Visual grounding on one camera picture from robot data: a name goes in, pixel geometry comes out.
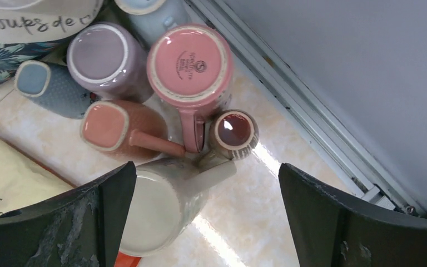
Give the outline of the large pink mug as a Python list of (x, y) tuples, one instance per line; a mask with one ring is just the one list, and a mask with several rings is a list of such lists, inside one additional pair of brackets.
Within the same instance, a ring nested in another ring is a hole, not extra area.
[(150, 85), (179, 112), (188, 152), (203, 150), (206, 123), (229, 105), (233, 72), (229, 44), (208, 26), (176, 26), (151, 46)]

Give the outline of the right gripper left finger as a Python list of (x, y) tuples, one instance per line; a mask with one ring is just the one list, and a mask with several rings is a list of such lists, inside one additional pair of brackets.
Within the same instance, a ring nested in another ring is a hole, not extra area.
[(0, 216), (0, 266), (114, 266), (136, 185), (128, 162)]

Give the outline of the small brown striped cup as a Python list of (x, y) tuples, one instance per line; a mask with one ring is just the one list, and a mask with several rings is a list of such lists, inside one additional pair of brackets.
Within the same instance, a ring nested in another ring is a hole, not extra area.
[(243, 110), (226, 110), (212, 121), (208, 131), (209, 151), (199, 158), (201, 168), (215, 162), (238, 161), (251, 155), (259, 143), (259, 127)]

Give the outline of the cream white mug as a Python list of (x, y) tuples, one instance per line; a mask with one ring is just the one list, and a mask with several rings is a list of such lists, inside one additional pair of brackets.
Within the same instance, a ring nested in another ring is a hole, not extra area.
[(139, 165), (119, 251), (145, 257), (172, 244), (204, 208), (210, 188), (235, 173), (233, 161), (203, 172), (179, 157)]

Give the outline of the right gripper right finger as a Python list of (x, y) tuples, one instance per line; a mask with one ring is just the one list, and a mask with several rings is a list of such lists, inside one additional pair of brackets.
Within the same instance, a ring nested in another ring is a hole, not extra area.
[(427, 266), (427, 219), (371, 204), (287, 163), (279, 183), (301, 266)]

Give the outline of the orange chips bag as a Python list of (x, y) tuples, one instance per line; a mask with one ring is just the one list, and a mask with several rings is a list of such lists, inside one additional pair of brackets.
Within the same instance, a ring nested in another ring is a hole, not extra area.
[[(77, 187), (0, 139), (0, 216), (74, 188)], [(136, 266), (137, 263), (137, 258), (118, 251), (114, 266)]]

